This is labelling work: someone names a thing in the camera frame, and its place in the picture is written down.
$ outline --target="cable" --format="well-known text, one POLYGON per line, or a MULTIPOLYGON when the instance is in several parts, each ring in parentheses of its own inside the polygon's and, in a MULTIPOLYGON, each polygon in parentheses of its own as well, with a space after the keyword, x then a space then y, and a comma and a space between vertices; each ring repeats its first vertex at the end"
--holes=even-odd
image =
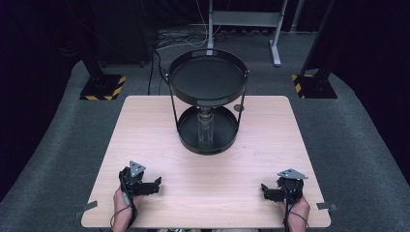
POLYGON ((296 214, 296 213, 293 213, 293 212, 290 212, 290 214, 295 215, 295 216, 301 218, 301 219, 307 224, 307 229, 310 229, 310 226, 308 225, 308 221, 307 221, 304 217, 302 217, 301 215, 298 215, 298 214, 296 214))
POLYGON ((148 96, 150 96, 150 91, 151 91, 151 80, 153 78, 153 70, 154 70, 154 53, 151 56, 151 73, 150 73, 150 79, 148 81, 148 96))
POLYGON ((127 210, 129 207, 130 207, 130 205, 128 205, 126 208, 124 208, 124 209, 118 211, 117 213, 115 213, 115 214, 111 217, 111 220, 109 221, 109 225, 111 226, 111 229, 112 229, 112 226, 113 226, 112 220, 114 219, 114 217, 115 217, 116 215, 120 214, 121 212, 127 210))

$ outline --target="black cable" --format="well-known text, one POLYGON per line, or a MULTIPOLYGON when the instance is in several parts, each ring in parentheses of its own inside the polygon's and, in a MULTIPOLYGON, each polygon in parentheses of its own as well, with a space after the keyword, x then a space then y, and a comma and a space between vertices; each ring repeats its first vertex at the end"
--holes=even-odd
POLYGON ((148 96, 150 96, 150 92, 151 92, 151 80, 153 78, 153 70, 154 70, 154 53, 151 56, 151 73, 150 73, 150 79, 148 81, 148 96))
POLYGON ((310 229, 310 226, 308 225, 308 221, 307 221, 304 217, 302 217, 301 215, 298 215, 298 214, 296 214, 296 213, 293 213, 293 212, 290 212, 290 214, 295 215, 295 216, 301 218, 301 219, 307 224, 307 229, 310 229))
POLYGON ((130 205, 128 205, 126 208, 124 208, 124 209, 122 209, 122 210, 116 212, 116 213, 111 217, 111 220, 109 221, 109 225, 111 225, 111 229, 112 229, 112 226, 113 226, 113 225, 112 225, 112 220, 114 219, 114 217, 115 217, 116 215, 120 214, 121 212, 127 210, 129 207, 130 207, 130 205))
POLYGON ((286 200, 285 204, 285 211, 284 211, 284 220, 283 220, 283 225, 284 225, 284 232, 289 232, 289 212, 292 208, 289 209, 289 203, 286 200))
POLYGON ((166 70, 161 66, 161 56, 160 56, 160 54, 159 54, 156 50, 155 50, 155 52, 156 52, 156 54, 157 54, 157 56, 158 56, 158 68, 159 68, 159 70, 160 70, 161 79, 163 79, 163 81, 165 81, 165 83, 166 83, 167 85, 169 85, 168 80, 165 78, 165 76, 163 76, 163 73, 162 73, 162 71, 164 71, 164 72, 166 73, 166 70))

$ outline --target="metal stand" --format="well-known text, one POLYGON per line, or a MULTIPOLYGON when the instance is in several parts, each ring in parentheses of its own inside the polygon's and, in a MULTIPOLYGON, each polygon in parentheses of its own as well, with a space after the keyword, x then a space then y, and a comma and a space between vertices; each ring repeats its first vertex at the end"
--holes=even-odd
POLYGON ((280 67, 277 45, 286 5, 287 0, 283 0, 279 13, 222 12, 214 11, 213 0, 209 0, 208 48, 214 48, 214 25, 276 27, 274 39, 269 41, 269 45, 274 58, 274 65, 280 67))
POLYGON ((296 92, 301 99, 337 99, 337 94, 335 93, 335 90, 329 82, 328 77, 331 73, 334 63, 336 62, 337 55, 341 53, 346 40, 344 40, 343 38, 340 38, 338 40, 337 45, 332 48, 331 52, 333 53, 333 55, 330 56, 331 59, 326 60, 323 67, 321 67, 315 75, 305 74, 312 54, 316 48, 317 42, 321 38, 323 27, 327 22, 334 3, 335 0, 332 0, 328 7, 328 10, 320 25, 319 32, 313 42, 304 66, 301 69, 301 72, 299 74, 292 74, 292 80, 295 84, 296 92))
POLYGON ((90 74, 90 79, 81 91, 82 100, 115 100, 120 93, 123 83, 126 80, 120 74, 104 74, 101 70, 96 57, 91 51, 90 45, 84 36, 83 30, 75 17, 72 6, 69 1, 66 5, 66 13, 70 19, 73 28, 73 39, 76 43, 81 60, 90 74))
POLYGON ((221 50, 187 52, 171 65, 169 90, 175 124, 183 145, 199 155, 224 152, 235 141, 247 85, 248 69, 236 56, 221 50), (177 118, 174 95, 190 105, 177 118), (238 119, 225 104, 242 96, 238 119))

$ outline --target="hand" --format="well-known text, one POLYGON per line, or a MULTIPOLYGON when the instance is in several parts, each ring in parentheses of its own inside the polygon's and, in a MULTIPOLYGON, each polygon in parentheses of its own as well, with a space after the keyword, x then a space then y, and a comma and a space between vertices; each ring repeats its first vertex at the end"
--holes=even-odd
MULTIPOLYGON (((286 206, 284 202, 279 202, 279 205, 283 211, 283 214, 285 214, 286 206)), ((309 211, 310 211, 310 205, 305 200, 305 197, 302 196, 299 202, 293 205, 289 213, 288 224, 289 224, 289 229, 291 232, 305 232, 307 230, 309 211)))
MULTIPOLYGON (((138 203, 141 201, 142 197, 143 196, 140 195, 140 196, 135 196, 132 199, 133 204, 135 205, 135 208, 138 208, 138 203)), ((127 208, 127 203, 126 203, 126 200, 124 199, 123 192, 121 191, 121 188, 118 188, 114 194, 114 214, 119 212, 114 217, 114 224, 112 226, 112 230, 114 232, 124 232, 127 230, 127 227, 132 217, 132 209, 131 207, 128 207, 127 209, 126 208, 127 208)))

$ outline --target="wooden table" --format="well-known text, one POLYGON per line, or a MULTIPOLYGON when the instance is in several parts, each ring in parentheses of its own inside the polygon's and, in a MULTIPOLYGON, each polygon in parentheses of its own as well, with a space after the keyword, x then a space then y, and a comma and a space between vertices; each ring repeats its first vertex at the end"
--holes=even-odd
MULTIPOLYGON (((176 100, 180 115, 189 107, 176 100)), ((233 102, 226 105, 235 115, 233 102)), ((160 193, 143 198, 132 227, 278 228, 283 215, 265 200, 260 184, 278 186, 288 168, 308 175, 304 195, 311 205, 310 227, 327 227, 324 202, 291 105, 286 97, 246 96, 232 147, 214 156, 190 152, 179 139, 171 98, 132 96, 124 103, 89 202, 98 207, 82 218, 85 227, 109 227, 118 173, 130 160, 147 167, 144 182, 162 176, 160 193)))

